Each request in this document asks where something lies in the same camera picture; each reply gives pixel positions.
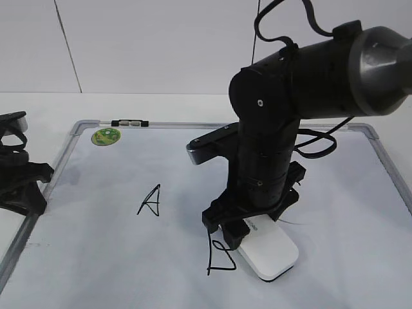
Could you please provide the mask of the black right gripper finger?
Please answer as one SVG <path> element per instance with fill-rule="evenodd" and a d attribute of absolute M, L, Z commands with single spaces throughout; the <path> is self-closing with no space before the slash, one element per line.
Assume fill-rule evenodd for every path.
<path fill-rule="evenodd" d="M 231 221 L 221 225 L 223 239 L 231 250 L 236 250 L 250 233 L 250 228 L 244 221 Z"/>
<path fill-rule="evenodd" d="M 305 168 L 296 161 L 291 162 L 286 177 L 286 191 L 290 192 L 294 184 L 303 180 L 304 176 Z"/>

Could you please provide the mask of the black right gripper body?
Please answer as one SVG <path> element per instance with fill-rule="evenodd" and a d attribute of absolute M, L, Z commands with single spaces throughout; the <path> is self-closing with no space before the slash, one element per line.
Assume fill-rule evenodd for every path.
<path fill-rule="evenodd" d="M 268 214 L 273 219 L 298 200 L 292 188 L 286 191 L 286 177 L 291 151 L 259 153 L 238 151 L 229 162 L 227 187 L 202 212 L 202 222 L 209 232 L 231 221 Z"/>

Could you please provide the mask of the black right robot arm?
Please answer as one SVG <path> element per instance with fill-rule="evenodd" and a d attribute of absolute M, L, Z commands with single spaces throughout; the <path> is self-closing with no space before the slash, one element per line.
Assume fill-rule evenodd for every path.
<path fill-rule="evenodd" d="M 303 119 L 393 113 L 411 94 L 411 39 L 359 21 L 330 40 L 279 50 L 240 70 L 229 98 L 238 122 L 203 136 L 195 147 L 229 161 L 224 192 L 202 214 L 209 232 L 242 229 L 243 219 L 273 220 L 298 201 L 305 174 L 291 161 Z"/>

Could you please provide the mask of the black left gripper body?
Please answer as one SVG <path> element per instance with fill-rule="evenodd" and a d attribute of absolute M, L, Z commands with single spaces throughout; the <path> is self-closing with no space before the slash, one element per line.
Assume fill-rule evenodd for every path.
<path fill-rule="evenodd" d="M 47 163 L 29 161 L 24 150 L 27 138 L 17 135 L 19 145 L 1 144 L 1 208 L 22 215 L 45 212 L 47 201 L 38 182 L 49 183 L 54 169 Z"/>

